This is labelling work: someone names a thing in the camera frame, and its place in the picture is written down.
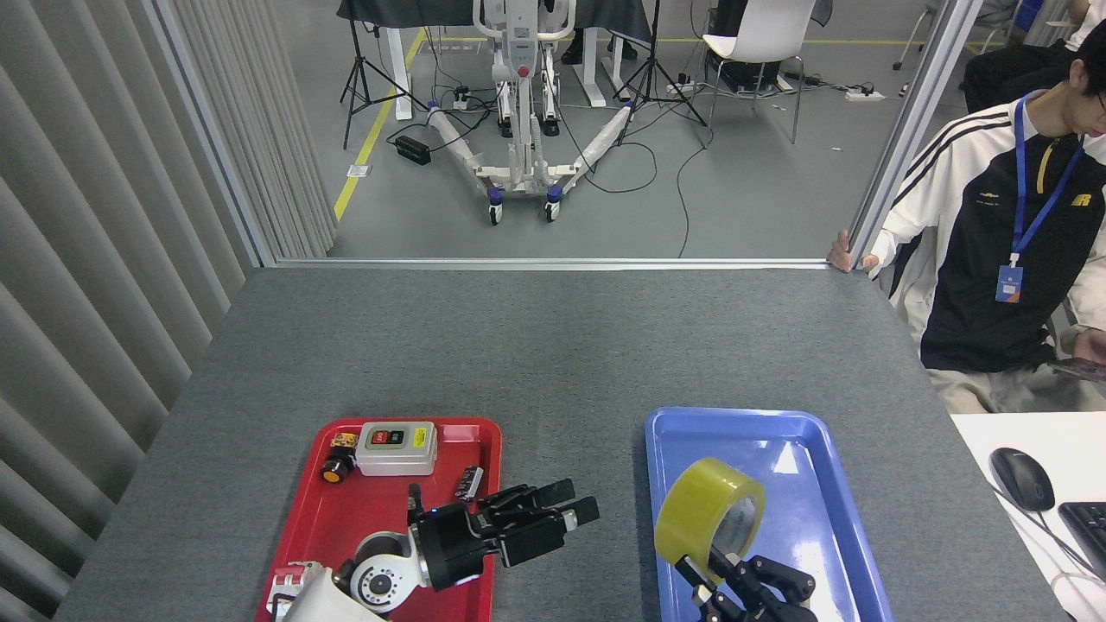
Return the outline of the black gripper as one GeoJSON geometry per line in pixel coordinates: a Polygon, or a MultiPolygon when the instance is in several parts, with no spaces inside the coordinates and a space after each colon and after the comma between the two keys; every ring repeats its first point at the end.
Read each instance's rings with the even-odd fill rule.
{"type": "Polygon", "coordinates": [[[442,591],[483,574],[487,554],[509,568],[563,547],[566,533],[599,518],[594,497],[568,502],[574,497],[575,486],[565,478],[491,493],[474,500],[474,514],[467,502],[426,511],[419,485],[410,484],[408,526],[429,585],[442,591]]]}

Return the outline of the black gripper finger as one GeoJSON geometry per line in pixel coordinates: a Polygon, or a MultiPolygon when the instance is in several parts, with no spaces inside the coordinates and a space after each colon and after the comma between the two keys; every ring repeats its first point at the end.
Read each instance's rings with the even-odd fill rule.
{"type": "Polygon", "coordinates": [[[817,589],[814,576],[762,554],[724,554],[721,576],[744,607],[741,621],[817,621],[806,605],[817,589]]]}
{"type": "Polygon", "coordinates": [[[691,585],[692,601],[699,611],[699,621],[734,621],[735,605],[728,599],[714,580],[696,564],[690,556],[679,556],[675,570],[691,585]]]}

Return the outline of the person's right hand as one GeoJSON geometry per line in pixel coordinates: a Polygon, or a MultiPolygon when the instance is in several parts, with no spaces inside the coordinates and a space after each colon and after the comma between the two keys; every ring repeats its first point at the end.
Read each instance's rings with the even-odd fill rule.
{"type": "Polygon", "coordinates": [[[852,271],[870,272],[880,265],[880,259],[874,253],[858,256],[852,251],[852,238],[849,230],[841,230],[830,248],[826,260],[837,270],[849,273],[852,271]]]}

